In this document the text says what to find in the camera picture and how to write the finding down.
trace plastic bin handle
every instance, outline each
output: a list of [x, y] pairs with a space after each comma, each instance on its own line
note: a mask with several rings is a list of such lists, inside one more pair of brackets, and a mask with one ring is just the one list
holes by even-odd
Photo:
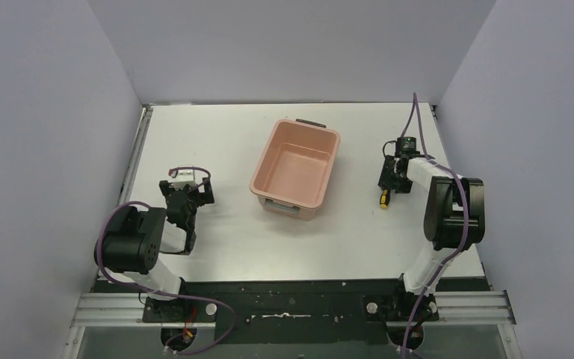
[[303, 119], [301, 119], [301, 118], [297, 118], [297, 119], [296, 119], [296, 122], [306, 123], [307, 125], [322, 127], [323, 129], [326, 129], [326, 128], [327, 128], [327, 125], [323, 125], [322, 123], [317, 123], [317, 122], [313, 122], [313, 121], [303, 120]]
[[284, 204], [276, 203], [276, 202], [270, 200], [269, 198], [265, 198], [265, 205], [267, 207], [279, 209], [281, 211], [292, 213], [294, 215], [297, 215], [300, 212], [300, 208], [298, 208], [296, 206], [285, 206]]

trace pink plastic bin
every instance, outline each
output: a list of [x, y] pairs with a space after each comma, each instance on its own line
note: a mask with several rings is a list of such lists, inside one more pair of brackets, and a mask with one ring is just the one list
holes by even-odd
[[263, 208], [311, 220], [322, 205], [340, 134], [305, 120], [279, 120], [256, 166], [250, 190]]

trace white table surface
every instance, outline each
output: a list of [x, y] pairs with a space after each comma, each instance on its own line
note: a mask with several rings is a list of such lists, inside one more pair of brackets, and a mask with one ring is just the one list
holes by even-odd
[[[447, 164], [427, 103], [421, 112], [428, 152]], [[212, 172], [215, 204], [199, 208], [193, 252], [160, 255], [186, 280], [397, 278], [426, 241], [428, 194], [413, 186], [383, 210], [377, 180], [382, 145], [399, 136], [409, 113], [409, 103], [155, 106], [130, 199], [163, 207], [158, 182], [169, 168]], [[323, 206], [310, 222], [267, 212], [250, 192], [265, 143], [282, 118], [324, 123], [341, 136]], [[413, 120], [408, 135], [418, 134]], [[483, 277], [476, 247], [444, 276]]]

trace white wall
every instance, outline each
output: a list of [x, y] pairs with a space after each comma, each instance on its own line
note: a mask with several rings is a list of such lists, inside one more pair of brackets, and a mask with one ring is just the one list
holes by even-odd
[[574, 358], [574, 1], [498, 0], [437, 109], [526, 358]]
[[0, 0], [0, 358], [57, 358], [140, 103], [85, 0]]
[[89, 0], [142, 102], [438, 102], [496, 0]]

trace screw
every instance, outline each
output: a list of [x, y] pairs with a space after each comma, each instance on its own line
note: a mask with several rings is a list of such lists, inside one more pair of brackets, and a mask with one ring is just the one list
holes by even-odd
[[214, 303], [209, 303], [206, 305], [206, 314], [213, 316], [217, 312], [217, 305]]
[[368, 312], [368, 314], [375, 314], [377, 313], [377, 304], [375, 304], [374, 302], [370, 302], [366, 305], [366, 311]]

